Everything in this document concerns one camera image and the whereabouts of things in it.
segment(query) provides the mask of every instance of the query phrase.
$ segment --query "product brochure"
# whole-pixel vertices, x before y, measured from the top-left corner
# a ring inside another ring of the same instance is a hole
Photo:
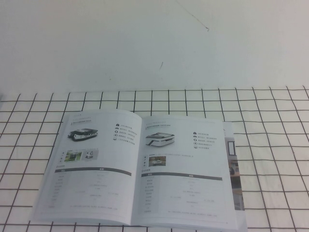
[[[33,220],[244,231],[243,208],[231,124],[101,110],[64,120]]]

